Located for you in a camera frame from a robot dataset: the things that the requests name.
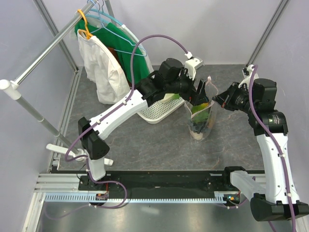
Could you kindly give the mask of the green orange toy mango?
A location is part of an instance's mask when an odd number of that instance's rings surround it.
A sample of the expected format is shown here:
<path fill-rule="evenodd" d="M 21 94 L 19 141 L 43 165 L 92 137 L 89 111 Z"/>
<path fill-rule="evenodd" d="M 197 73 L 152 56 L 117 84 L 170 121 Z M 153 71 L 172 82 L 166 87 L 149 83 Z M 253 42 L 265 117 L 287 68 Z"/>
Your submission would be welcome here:
<path fill-rule="evenodd" d="M 208 102 L 203 103 L 203 104 L 200 104 L 200 105 L 195 105 L 195 106 L 193 106 L 193 107 L 191 108 L 191 112 L 192 112 L 192 114 L 195 114 L 195 113 L 197 113 L 197 112 L 199 112 L 199 111 L 204 110 L 205 108 L 207 108 L 208 105 L 209 105 Z"/>

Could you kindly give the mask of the clear zip top bag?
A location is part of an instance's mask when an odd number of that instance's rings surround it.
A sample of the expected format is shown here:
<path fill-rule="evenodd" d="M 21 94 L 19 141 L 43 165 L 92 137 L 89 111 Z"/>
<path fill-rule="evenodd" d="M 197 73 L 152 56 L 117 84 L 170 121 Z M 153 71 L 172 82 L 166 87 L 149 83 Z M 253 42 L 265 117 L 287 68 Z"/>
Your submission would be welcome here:
<path fill-rule="evenodd" d="M 203 80 L 203 82 L 205 83 L 206 97 L 209 101 L 197 106 L 193 106 L 188 101 L 184 103 L 189 132 L 197 141 L 202 141 L 209 136 L 216 121 L 218 108 L 212 100 L 218 94 L 218 88 L 213 84 L 210 76 L 208 76 L 207 81 Z"/>

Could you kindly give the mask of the dark toy grape bunch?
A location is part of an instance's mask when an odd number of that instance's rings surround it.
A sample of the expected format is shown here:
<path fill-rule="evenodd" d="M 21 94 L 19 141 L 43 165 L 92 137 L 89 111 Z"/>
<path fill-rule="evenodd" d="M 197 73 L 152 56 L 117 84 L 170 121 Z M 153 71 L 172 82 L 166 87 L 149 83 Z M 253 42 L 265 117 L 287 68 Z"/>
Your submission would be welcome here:
<path fill-rule="evenodd" d="M 190 130 L 194 133 L 202 133 L 206 127 L 206 122 L 192 122 L 192 124 L 189 126 Z"/>

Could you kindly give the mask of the green white toy cabbage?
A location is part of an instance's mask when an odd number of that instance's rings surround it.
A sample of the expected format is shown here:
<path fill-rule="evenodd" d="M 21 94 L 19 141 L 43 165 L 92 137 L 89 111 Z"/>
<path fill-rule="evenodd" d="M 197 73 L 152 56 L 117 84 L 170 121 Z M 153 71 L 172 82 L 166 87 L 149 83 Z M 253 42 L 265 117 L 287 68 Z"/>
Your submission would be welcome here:
<path fill-rule="evenodd" d="M 179 94 L 166 94 L 163 99 L 160 100 L 160 103 L 167 103 L 171 100 L 177 100 L 180 98 Z"/>

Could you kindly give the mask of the white toy radish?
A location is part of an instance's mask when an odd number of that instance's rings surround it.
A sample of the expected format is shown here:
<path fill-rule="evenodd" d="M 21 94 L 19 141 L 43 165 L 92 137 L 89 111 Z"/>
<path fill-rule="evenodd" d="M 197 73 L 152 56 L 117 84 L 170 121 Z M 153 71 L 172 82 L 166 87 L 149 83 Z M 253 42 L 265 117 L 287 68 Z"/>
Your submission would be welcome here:
<path fill-rule="evenodd" d="M 195 140 L 203 140 L 204 139 L 204 134 L 203 133 L 197 133 L 197 132 L 194 132 L 192 130 L 189 131 L 191 136 L 195 139 Z"/>

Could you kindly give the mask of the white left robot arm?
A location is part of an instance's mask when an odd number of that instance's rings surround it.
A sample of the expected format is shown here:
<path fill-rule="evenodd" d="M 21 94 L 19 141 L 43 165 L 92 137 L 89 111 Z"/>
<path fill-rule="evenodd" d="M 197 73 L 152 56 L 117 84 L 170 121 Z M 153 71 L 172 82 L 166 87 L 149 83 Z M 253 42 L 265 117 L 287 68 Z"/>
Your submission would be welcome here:
<path fill-rule="evenodd" d="M 89 185 L 101 190 L 106 185 L 104 157 L 110 148 L 105 139 L 123 122 L 134 114 L 150 107 L 166 94 L 179 94 L 193 106 L 206 103 L 204 80 L 194 86 L 197 69 L 204 65 L 198 58 L 191 58 L 184 64 L 174 58 L 163 61 L 157 71 L 138 82 L 133 89 L 100 115 L 78 121 L 82 147 L 87 155 L 87 168 L 91 172 Z"/>

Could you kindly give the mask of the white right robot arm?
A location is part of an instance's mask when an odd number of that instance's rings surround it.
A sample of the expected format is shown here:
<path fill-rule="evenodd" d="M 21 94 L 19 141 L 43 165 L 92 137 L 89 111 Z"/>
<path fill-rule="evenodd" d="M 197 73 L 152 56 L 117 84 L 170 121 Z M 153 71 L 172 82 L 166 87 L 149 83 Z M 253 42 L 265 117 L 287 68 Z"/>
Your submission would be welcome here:
<path fill-rule="evenodd" d="M 228 174 L 221 178 L 224 189 L 236 187 L 245 195 L 257 221 L 290 220 L 291 209 L 296 218 L 309 213 L 308 204 L 300 201 L 293 183 L 287 154 L 287 121 L 274 108 L 276 93 L 276 82 L 260 78 L 254 80 L 252 92 L 247 84 L 234 82 L 212 98 L 226 110 L 240 110 L 248 115 L 261 149 L 266 186 L 255 183 L 242 167 L 226 167 Z"/>

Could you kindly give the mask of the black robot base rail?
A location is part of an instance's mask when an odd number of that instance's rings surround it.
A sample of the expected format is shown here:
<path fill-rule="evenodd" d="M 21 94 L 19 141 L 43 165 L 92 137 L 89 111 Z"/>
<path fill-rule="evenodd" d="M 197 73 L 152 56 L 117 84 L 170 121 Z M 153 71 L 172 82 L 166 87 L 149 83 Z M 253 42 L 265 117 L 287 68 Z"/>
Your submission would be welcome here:
<path fill-rule="evenodd" d="M 227 180 L 226 172 L 219 171 L 107 171 L 101 181 L 117 181 L 127 191 L 142 197 L 146 193 L 154 193 L 159 197 L 163 192 L 170 192 L 172 197 L 181 193 L 197 193 L 204 195 L 215 191 L 239 192 Z"/>

